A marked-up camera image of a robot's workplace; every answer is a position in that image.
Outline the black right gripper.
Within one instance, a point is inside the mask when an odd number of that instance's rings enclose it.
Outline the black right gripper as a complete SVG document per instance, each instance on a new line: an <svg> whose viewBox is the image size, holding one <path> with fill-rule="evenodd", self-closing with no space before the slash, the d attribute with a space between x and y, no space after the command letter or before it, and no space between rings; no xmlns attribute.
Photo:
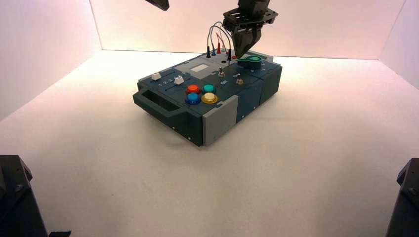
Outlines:
<svg viewBox="0 0 419 237"><path fill-rule="evenodd" d="M223 13L222 25L233 33L237 58L241 58L259 41L260 28L265 24L273 24L279 15L268 7L269 3L269 0L239 0L237 8Z"/></svg>

